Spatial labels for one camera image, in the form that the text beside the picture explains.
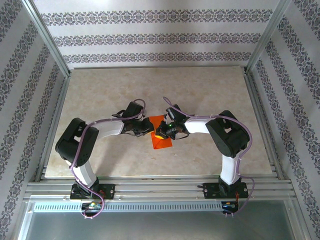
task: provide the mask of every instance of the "patterned wallpaper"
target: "patterned wallpaper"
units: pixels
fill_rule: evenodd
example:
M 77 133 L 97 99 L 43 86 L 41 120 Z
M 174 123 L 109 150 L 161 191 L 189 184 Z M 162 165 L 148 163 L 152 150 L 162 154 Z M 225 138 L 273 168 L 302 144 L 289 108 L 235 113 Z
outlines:
M 0 240 L 11 239 L 64 76 L 19 0 L 0 0 Z
M 252 75 L 282 170 L 320 239 L 320 6 L 293 0 Z
M 34 0 L 70 68 L 245 66 L 278 0 Z

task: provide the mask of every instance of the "purple cable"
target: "purple cable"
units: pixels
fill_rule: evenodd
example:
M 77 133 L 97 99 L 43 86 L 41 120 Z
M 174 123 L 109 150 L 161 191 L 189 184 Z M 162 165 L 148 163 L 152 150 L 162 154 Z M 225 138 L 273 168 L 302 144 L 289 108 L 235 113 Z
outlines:
M 183 114 L 183 115 L 185 115 L 185 116 L 187 116 L 187 117 L 189 117 L 189 118 L 191 118 L 191 119 L 211 119 L 211 118 L 227 119 L 227 120 L 230 120 L 230 121 L 232 121 L 232 122 L 235 122 L 235 123 L 239 124 L 241 127 L 243 127 L 243 128 L 246 130 L 246 132 L 247 132 L 248 135 L 249 135 L 249 144 L 248 144 L 247 148 L 246 148 L 246 149 L 239 155 L 239 157 L 238 157 L 238 160 L 237 160 L 237 163 L 236 163 L 236 168 L 235 168 L 235 173 L 236 173 L 237 175 L 239 175 L 239 177 L 241 177 L 241 178 L 250 179 L 250 180 L 252 181 L 252 188 L 251 188 L 251 191 L 250 191 L 247 199 L 244 201 L 243 205 L 241 206 L 241 208 L 240 208 L 237 212 L 235 212 L 234 214 L 232 214 L 232 216 L 234 216 L 234 215 L 238 214 L 239 212 L 241 212 L 241 211 L 244 209 L 244 207 L 247 205 L 247 203 L 248 203 L 248 201 L 249 201 L 249 199 L 250 199 L 250 197 L 251 197 L 251 195 L 252 195 L 252 193 L 253 193 L 253 191 L 254 191 L 254 189 L 255 189 L 255 180 L 253 179 L 253 177 L 243 176 L 243 175 L 240 175 L 240 174 L 239 174 L 240 161 L 242 160 L 242 157 L 249 151 L 249 149 L 250 149 L 251 146 L 252 146 L 253 138 L 252 138 L 252 134 L 251 134 L 250 130 L 249 130 L 249 129 L 247 128 L 247 126 L 244 125 L 242 122 L 240 122 L 240 121 L 238 121 L 238 120 L 236 120 L 236 119 L 234 119 L 234 118 L 232 118 L 232 117 L 221 116 L 221 115 L 208 115 L 208 116 L 195 116 L 195 115 L 190 115 L 190 114 L 187 114 L 187 113 L 181 111 L 180 109 L 174 107 L 174 106 L 172 105 L 171 101 L 170 101 L 167 97 L 164 96 L 164 97 L 163 97 L 163 100 L 164 100 L 171 108 L 173 108 L 173 109 L 176 110 L 177 112 L 179 112 L 179 113 L 181 113 L 181 114 Z
M 75 172 L 74 172 L 74 167 L 75 167 L 75 165 L 77 164 L 77 161 L 78 161 L 78 158 L 79 158 L 80 149 L 81 149 L 81 146 L 82 146 L 83 141 L 84 141 L 84 136 L 85 136 L 88 128 L 90 128 L 90 127 L 92 127 L 92 126 L 94 126 L 94 125 L 96 125 L 96 124 L 98 124 L 98 123 L 111 122 L 111 121 L 130 120 L 130 119 L 135 119 L 135 118 L 139 117 L 141 114 L 143 115 L 143 114 L 144 114 L 144 111 L 145 111 L 145 108 L 146 108 L 146 102 L 145 102 L 143 99 L 140 99 L 140 98 L 134 100 L 133 102 L 136 102 L 136 101 L 141 101 L 141 102 L 143 102 L 143 108 L 142 108 L 142 110 L 141 110 L 141 112 L 140 112 L 139 114 L 137 114 L 137 115 L 135 115 L 135 116 L 131 116 L 131 117 L 106 118 L 106 119 L 100 119 L 100 120 L 98 120 L 98 121 L 91 122 L 91 123 L 89 123 L 89 124 L 84 128 L 84 130 L 83 130 L 83 132 L 82 132 L 82 134 L 81 134 L 81 139 L 80 139 L 78 148 L 77 148 L 77 150 L 76 150 L 76 154 L 75 154 L 74 160 L 73 160 L 71 166 L 69 167 L 69 169 L 70 169 L 71 173 L 73 174 L 73 176 L 75 177 L 75 181 L 76 181 L 76 182 L 78 182 L 84 189 L 86 189 L 86 190 L 89 191 L 90 193 L 98 196 L 98 197 L 101 199 L 101 201 L 102 201 L 102 206 L 101 206 L 100 210 L 99 210 L 95 215 L 93 215 L 93 216 L 87 216 L 87 215 L 86 215 L 87 209 L 83 212 L 83 215 L 84 215 L 84 217 L 85 217 L 86 219 L 93 219 L 93 218 L 97 217 L 97 216 L 103 211 L 103 209 L 105 208 L 105 200 L 104 200 L 104 198 L 103 198 L 99 193 L 91 190 L 89 187 L 87 187 L 85 184 L 83 184 L 83 183 L 76 177 L 76 174 L 75 174 Z

